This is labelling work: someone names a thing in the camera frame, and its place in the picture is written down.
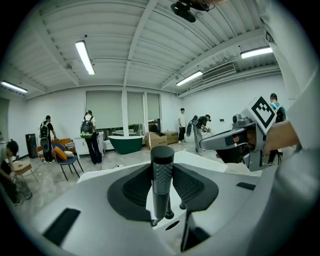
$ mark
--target concrete floor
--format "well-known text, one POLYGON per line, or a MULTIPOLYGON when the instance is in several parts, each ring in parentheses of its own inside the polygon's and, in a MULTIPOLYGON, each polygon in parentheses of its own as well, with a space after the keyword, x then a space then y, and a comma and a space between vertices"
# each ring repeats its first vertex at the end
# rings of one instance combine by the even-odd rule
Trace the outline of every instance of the concrete floor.
MULTIPOLYGON (((170 144, 169 147, 173 148, 175 152, 187 150, 188 152, 197 154, 195 151, 194 142, 183 142, 182 144, 174 143, 170 144)), ((201 151, 200 154, 204 158, 223 163, 221 159, 216 158, 215 151, 201 151)), ((149 160, 150 150, 148 150, 145 146, 142 147, 141 151, 126 155, 118 154, 115 151, 109 151, 104 154, 102 163, 96 165, 92 164, 89 155, 80 156, 80 163, 85 173, 107 170, 117 165, 129 166, 133 164, 139 164, 149 160)), ((24 179, 27 182, 33 196, 31 199, 25 200, 22 205, 15 206, 14 210, 16 211, 18 217, 21 218, 21 220, 29 222, 30 218, 32 218, 38 211, 40 211, 46 205, 54 201, 56 198, 58 198, 68 189, 74 186, 79 178, 76 175, 74 169, 72 170, 73 173, 71 173, 70 169, 65 166, 63 169, 68 178, 67 181, 63 175, 61 167, 56 162, 42 163, 39 158, 26 158, 23 161, 31 162, 32 168, 33 170, 35 170, 35 175, 38 181, 35 180, 35 178, 29 171, 25 173, 24 179)), ((83 172, 81 171, 79 164, 76 162, 74 166, 81 176, 83 172)))

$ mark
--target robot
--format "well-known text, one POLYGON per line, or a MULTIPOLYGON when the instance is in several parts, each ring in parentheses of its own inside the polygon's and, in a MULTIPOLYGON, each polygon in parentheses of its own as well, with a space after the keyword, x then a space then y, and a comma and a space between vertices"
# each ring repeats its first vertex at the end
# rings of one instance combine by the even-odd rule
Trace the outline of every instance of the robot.
POLYGON ((225 163, 243 163, 251 172, 261 170, 267 132, 275 119, 276 114, 267 101, 257 97, 240 114, 233 116, 232 130, 205 138, 199 145, 205 150, 216 150, 225 163), (247 131, 255 132, 255 145, 248 143, 247 131))

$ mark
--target table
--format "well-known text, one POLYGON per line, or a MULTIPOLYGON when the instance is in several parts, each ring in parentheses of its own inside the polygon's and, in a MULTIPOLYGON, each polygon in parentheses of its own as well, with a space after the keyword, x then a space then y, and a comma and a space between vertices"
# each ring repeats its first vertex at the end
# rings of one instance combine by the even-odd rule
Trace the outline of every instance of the table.
POLYGON ((23 161, 14 161, 12 165, 13 165, 14 172, 19 176, 23 176, 25 172, 30 170, 31 174, 33 175, 35 180, 38 182, 35 172, 32 170, 31 163, 23 162, 23 161))

